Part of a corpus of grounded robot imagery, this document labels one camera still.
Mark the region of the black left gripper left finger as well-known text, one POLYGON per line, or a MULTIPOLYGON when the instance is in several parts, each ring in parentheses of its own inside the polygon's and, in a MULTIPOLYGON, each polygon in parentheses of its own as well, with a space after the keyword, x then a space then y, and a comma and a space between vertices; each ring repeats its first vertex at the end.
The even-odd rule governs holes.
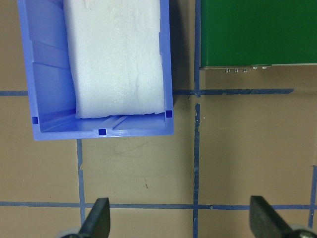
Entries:
POLYGON ((62 238, 107 238, 110 233, 110 205, 108 198, 98 198, 78 232, 62 238))

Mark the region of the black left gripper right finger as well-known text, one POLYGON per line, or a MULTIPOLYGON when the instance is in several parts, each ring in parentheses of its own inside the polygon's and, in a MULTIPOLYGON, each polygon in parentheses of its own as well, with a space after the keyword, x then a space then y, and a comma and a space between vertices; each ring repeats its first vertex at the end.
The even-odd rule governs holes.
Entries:
POLYGON ((315 238, 317 236, 308 228, 294 228, 288 225, 262 196, 250 198, 249 225, 256 238, 315 238))

